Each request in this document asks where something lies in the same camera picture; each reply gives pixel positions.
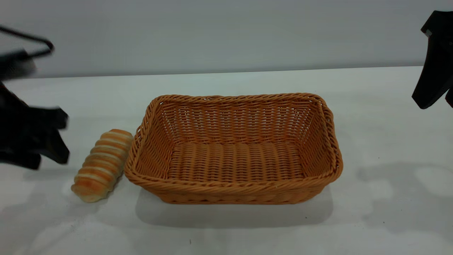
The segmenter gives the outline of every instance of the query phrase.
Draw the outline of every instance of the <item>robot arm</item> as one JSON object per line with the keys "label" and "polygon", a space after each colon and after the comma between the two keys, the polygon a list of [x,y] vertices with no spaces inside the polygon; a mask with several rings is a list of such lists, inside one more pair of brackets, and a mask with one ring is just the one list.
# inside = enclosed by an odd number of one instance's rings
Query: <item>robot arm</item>
{"label": "robot arm", "polygon": [[0,32],[46,44],[34,53],[25,50],[0,55],[0,162],[38,169],[41,155],[65,164],[69,150],[58,132],[66,128],[67,114],[60,108],[29,107],[12,94],[2,81],[21,78],[35,68],[33,58],[52,53],[53,44],[47,39],[23,34],[0,26]]}

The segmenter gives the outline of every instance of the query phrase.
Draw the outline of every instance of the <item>woven basket bottom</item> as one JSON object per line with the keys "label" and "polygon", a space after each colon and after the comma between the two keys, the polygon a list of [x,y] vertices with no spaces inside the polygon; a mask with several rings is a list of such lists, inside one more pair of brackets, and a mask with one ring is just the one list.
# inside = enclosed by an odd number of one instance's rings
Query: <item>woven basket bottom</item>
{"label": "woven basket bottom", "polygon": [[313,187],[303,191],[263,194],[259,196],[207,195],[196,193],[172,193],[147,191],[169,204],[247,204],[247,205],[284,205],[305,202],[323,191],[324,187]]}
{"label": "woven basket bottom", "polygon": [[290,142],[182,143],[174,147],[168,179],[182,181],[282,181],[306,177]]}

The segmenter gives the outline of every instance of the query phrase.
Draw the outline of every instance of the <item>bread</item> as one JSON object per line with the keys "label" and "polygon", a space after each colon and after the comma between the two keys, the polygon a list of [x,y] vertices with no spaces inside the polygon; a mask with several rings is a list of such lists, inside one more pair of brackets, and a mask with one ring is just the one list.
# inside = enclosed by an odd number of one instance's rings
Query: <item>bread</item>
{"label": "bread", "polygon": [[123,173],[131,143],[132,134],[127,131],[112,129],[103,133],[74,177],[71,190],[84,202],[106,198]]}

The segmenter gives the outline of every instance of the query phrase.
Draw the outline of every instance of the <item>striped bread roll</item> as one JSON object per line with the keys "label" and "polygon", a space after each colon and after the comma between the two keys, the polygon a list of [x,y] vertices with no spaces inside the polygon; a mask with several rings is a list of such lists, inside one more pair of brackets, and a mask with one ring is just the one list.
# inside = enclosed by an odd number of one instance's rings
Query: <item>striped bread roll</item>
{"label": "striped bread roll", "polygon": [[127,131],[112,129],[103,133],[75,176],[71,190],[84,202],[106,198],[123,173],[131,143],[132,134]]}

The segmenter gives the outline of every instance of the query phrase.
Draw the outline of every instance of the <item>black cable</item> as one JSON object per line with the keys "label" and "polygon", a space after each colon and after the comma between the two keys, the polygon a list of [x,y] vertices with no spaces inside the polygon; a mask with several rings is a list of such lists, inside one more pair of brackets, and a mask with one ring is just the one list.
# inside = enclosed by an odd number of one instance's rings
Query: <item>black cable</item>
{"label": "black cable", "polygon": [[0,32],[6,33],[6,34],[10,34],[10,35],[13,35],[13,36],[16,36],[16,37],[28,39],[28,40],[31,40],[31,41],[44,43],[44,44],[47,45],[48,49],[40,50],[40,51],[37,51],[37,52],[35,52],[33,54],[29,54],[30,58],[36,58],[36,57],[42,57],[42,56],[48,55],[55,48],[53,46],[53,44],[49,40],[47,40],[45,38],[41,38],[41,37],[30,35],[30,34],[25,34],[25,33],[10,29],[10,28],[6,28],[6,27],[4,27],[2,25],[0,25]]}

